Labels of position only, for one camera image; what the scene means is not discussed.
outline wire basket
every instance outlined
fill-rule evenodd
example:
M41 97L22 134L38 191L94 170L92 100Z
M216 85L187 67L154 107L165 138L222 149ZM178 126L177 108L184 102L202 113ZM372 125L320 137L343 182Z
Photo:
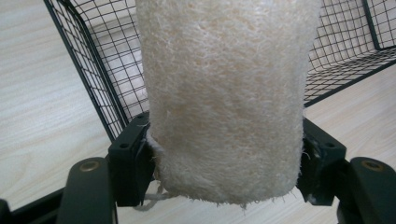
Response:
M114 140L132 118L149 111L134 0L44 1ZM393 65L395 18L393 0L323 0L305 106Z

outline metal grid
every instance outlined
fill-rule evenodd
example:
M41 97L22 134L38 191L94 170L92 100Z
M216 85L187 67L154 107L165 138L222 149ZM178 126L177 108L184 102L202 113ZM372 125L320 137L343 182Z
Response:
M90 33L81 23L78 13L70 2L46 1L46 4L51 8L49 13L78 69L98 116L106 125L110 139L114 140L114 137L125 127L125 122L119 111L119 99L114 97L106 69L98 61L98 53L92 44Z
M309 53L311 69L308 72L305 88L306 106L395 63L395 49L388 48L381 51L375 49L370 29L371 16L366 15L364 7L364 5L384 6L386 2L390 1L323 1L318 37ZM385 36L388 28L381 26L378 29L379 34Z
M376 49L395 47L396 37L396 1L371 0L364 2L370 30Z
M134 116L149 110L135 1L45 2L114 139ZM396 62L395 7L394 0L323 0L318 38L309 53L306 106Z

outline light wood surface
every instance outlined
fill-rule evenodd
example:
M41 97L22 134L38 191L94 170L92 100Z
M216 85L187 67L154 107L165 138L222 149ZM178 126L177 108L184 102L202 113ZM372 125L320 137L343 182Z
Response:
M347 146L396 168L396 67L306 109ZM41 0L0 1L0 198L11 209L64 186L76 162L105 156L110 142ZM301 193L252 204L175 198L148 212L119 209L120 223L337 223L336 205L315 207Z

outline fuzzy white cylinder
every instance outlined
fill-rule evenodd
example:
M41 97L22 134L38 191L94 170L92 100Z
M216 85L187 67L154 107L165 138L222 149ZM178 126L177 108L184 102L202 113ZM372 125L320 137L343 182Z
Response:
M164 187L214 203L287 194L300 172L314 0L137 0Z

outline black wire cage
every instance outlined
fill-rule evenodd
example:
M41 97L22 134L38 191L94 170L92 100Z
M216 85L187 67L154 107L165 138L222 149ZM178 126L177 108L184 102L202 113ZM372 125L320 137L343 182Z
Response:
M113 141L149 111L135 0L44 0ZM396 63L396 1L321 0L305 106Z

